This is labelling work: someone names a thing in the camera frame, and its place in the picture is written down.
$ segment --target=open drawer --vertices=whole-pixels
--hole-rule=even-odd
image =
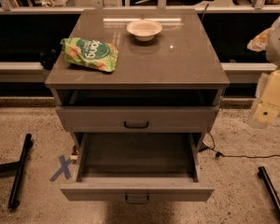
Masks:
[[[199,182],[197,149],[188,133],[85,133],[70,201],[200,201],[213,187]]]
[[[205,133],[218,107],[59,106],[56,112],[64,129],[74,133]]]

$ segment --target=bowl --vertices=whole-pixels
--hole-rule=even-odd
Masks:
[[[139,20],[128,24],[127,30],[139,41],[150,41],[160,33],[162,26],[157,21]]]

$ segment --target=drawer handle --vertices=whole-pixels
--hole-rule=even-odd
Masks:
[[[149,203],[149,195],[146,195],[146,199],[143,200],[142,202],[129,200],[129,195],[125,195],[125,202],[127,204],[148,204]]]
[[[127,121],[124,121],[124,127],[127,129],[146,129],[148,125],[148,121],[144,124],[129,124]]]

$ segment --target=black stand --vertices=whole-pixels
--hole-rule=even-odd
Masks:
[[[269,175],[267,174],[264,167],[259,167],[259,177],[263,179],[264,184],[267,188],[267,190],[270,193],[271,199],[273,201],[274,207],[277,209],[278,214],[280,216],[280,200],[278,198],[277,192],[275,191],[273,184],[271,182],[271,179]]]
[[[17,196],[18,196],[18,192],[19,192],[21,177],[22,177],[25,161],[27,158],[28,150],[33,145],[31,137],[32,136],[29,133],[26,134],[24,145],[23,145],[22,151],[21,151],[21,158],[19,161],[6,163],[6,164],[0,164],[0,174],[6,173],[6,172],[11,172],[11,171],[16,171],[15,179],[13,182],[12,190],[11,190],[11,193],[9,196],[9,201],[8,201],[8,208],[10,208],[10,209],[16,209],[20,204],[20,202],[17,200]]]

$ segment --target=speckled concrete floor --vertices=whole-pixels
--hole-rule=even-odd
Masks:
[[[212,130],[217,150],[226,155],[280,153],[280,116],[266,129],[252,129],[247,125],[249,106],[249,101],[223,102]],[[21,204],[15,211],[7,209],[13,176],[0,175],[0,223],[279,223],[258,167],[266,167],[280,198],[280,158],[217,159],[211,150],[200,153],[202,182],[215,187],[206,203],[76,203],[59,191],[69,182],[64,175],[49,181],[60,167],[59,157],[69,157],[73,146],[53,100],[0,98],[0,163],[19,159],[27,133],[35,142],[23,176]],[[209,136],[205,142],[212,145]]]

